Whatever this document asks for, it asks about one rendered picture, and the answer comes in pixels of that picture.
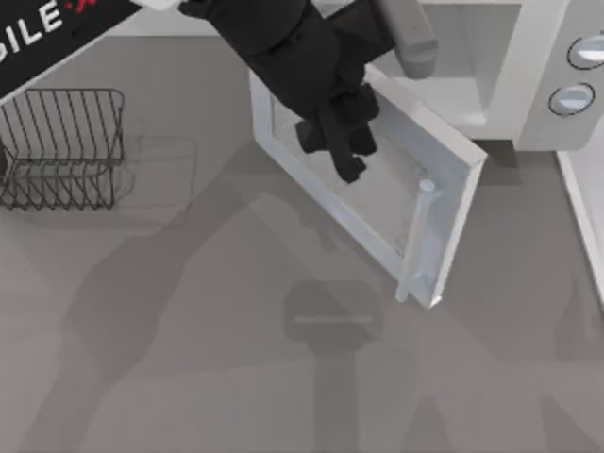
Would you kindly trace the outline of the pale microwave door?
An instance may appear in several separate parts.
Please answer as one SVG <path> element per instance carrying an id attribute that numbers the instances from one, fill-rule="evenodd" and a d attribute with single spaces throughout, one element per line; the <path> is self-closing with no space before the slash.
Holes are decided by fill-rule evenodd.
<path id="1" fill-rule="evenodd" d="M 326 152 L 307 155 L 301 150 L 294 136 L 295 115 L 251 75 L 254 139 L 397 285 L 419 182 L 432 180 L 440 196 L 430 208 L 421 275 L 408 297 L 431 309 L 443 298 L 487 155 L 401 78 L 369 65 L 366 79 L 380 107 L 370 125 L 377 152 L 366 159 L 356 182 L 340 180 Z"/>

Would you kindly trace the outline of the pale grey rounded box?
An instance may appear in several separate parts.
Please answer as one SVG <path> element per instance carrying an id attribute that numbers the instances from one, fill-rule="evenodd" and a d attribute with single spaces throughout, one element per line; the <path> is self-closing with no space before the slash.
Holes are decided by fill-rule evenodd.
<path id="1" fill-rule="evenodd" d="M 439 44 L 419 0 L 377 0 L 394 40 L 403 74 L 413 80 L 430 77 L 436 67 Z"/>

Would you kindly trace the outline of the pale microwave oven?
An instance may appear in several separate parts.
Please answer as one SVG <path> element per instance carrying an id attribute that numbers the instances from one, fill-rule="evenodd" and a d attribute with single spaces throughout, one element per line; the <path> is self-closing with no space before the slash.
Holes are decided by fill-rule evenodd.
<path id="1" fill-rule="evenodd" d="M 407 78 L 395 52 L 374 60 L 469 140 L 518 151 L 578 150 L 604 113 L 604 66 L 566 59 L 578 37 L 604 29 L 604 0 L 419 0 L 439 44 L 434 73 Z M 560 87 L 591 85 L 594 103 L 561 117 L 548 108 Z"/>

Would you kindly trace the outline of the grey microwave knob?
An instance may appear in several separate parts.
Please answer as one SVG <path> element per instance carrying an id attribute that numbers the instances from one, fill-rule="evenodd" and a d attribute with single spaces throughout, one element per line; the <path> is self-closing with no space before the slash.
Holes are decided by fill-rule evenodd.
<path id="1" fill-rule="evenodd" d="M 560 87 L 549 97 L 549 110 L 561 117 L 574 116 L 587 110 L 595 101 L 594 88 L 586 83 Z"/>
<path id="2" fill-rule="evenodd" d="M 604 29 L 576 38 L 568 47 L 566 59 L 571 67 L 579 71 L 604 66 Z"/>

